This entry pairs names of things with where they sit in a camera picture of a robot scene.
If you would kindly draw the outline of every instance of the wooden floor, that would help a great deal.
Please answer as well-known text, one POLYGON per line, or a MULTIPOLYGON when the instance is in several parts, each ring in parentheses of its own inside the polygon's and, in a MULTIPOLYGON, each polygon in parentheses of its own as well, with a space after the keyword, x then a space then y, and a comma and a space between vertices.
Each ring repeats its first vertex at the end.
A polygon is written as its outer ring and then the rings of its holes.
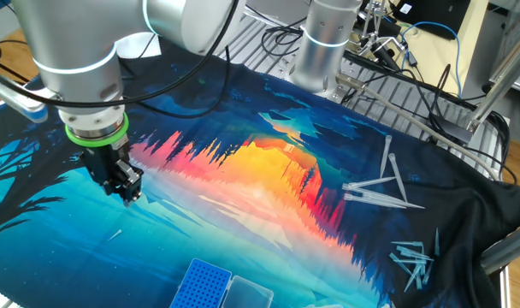
MULTIPOLYGON (((12 34, 7 39, 17 39, 24 41, 24 36, 21 31, 12 34)), ((24 77, 31 79, 38 74, 38 70, 33 63, 32 55, 28 48, 23 44, 1 44, 3 50, 3 57, 0 63, 22 74, 24 77)), ((507 166, 511 168, 518 178, 518 185, 520 185, 520 144, 517 142, 511 143, 509 158, 507 166)), ((505 181, 512 181, 512 178, 505 174, 505 181)), ((520 258, 514 261, 510 266, 511 272, 511 301, 513 308, 520 308, 520 258)))

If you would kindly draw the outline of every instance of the blue pipette tip rack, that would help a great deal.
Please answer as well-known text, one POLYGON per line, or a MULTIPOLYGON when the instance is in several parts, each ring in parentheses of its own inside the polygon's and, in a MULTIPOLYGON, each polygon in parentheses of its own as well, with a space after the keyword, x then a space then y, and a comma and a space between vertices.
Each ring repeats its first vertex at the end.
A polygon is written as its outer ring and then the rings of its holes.
POLYGON ((218 308, 232 273, 193 259, 170 308, 218 308))

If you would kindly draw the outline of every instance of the clear plastic box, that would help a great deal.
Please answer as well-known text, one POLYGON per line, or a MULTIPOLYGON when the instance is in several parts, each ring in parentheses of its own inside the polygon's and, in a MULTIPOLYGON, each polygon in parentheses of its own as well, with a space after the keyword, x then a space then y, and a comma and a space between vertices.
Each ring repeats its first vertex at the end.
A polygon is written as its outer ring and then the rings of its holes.
POLYGON ((269 308, 273 299, 273 291, 234 276, 222 308, 269 308))

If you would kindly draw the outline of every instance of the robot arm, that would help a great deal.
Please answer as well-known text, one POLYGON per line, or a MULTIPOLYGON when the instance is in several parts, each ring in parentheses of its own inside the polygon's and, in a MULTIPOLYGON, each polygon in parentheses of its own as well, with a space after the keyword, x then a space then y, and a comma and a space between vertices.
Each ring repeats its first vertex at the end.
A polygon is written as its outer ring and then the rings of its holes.
MULTIPOLYGON (((48 89, 42 96, 62 101, 117 101, 123 93, 115 42, 152 31, 181 47, 205 55, 237 9, 223 48, 239 24, 245 0, 14 0, 33 60, 48 89)), ((0 97, 33 121, 44 120, 44 106, 0 83, 0 97)), ((126 204, 140 196, 143 171, 128 155, 125 106, 58 107, 68 137, 83 148, 80 159, 107 194, 126 204)))

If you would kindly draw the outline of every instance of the blue cable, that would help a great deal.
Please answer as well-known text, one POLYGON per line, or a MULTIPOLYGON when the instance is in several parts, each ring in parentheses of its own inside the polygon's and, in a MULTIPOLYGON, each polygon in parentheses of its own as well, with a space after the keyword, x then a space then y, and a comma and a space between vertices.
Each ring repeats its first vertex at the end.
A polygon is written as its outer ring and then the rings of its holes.
MULTIPOLYGON (((411 27, 409 27, 408 29, 406 29, 406 31, 404 31, 403 33, 401 33, 401 37, 403 38, 403 41, 406 42, 406 39, 405 39, 405 35, 407 32, 409 32, 412 28, 414 27, 417 27, 417 26, 421 26, 421 25, 432 25, 432 26, 437 26, 437 27, 444 27, 446 30, 450 31, 454 37, 456 38, 456 41, 458 42, 458 55, 456 56, 456 80, 458 82, 458 96, 461 98, 462 97, 462 82, 461 80, 459 79, 459 69, 458 69, 458 65, 459 65, 459 53, 461 51, 461 44, 459 43, 459 38, 458 38, 458 35, 454 32, 454 30, 452 30, 450 27, 448 26, 445 26, 443 24, 440 24, 438 22, 431 22, 431 21, 421 21, 421 22, 418 22, 414 25, 412 25, 411 27)), ((406 62, 406 59, 408 59, 408 49, 406 50, 406 54, 405 54, 405 59, 403 59, 403 64, 401 66, 401 68, 404 68, 405 67, 405 62, 406 62)))

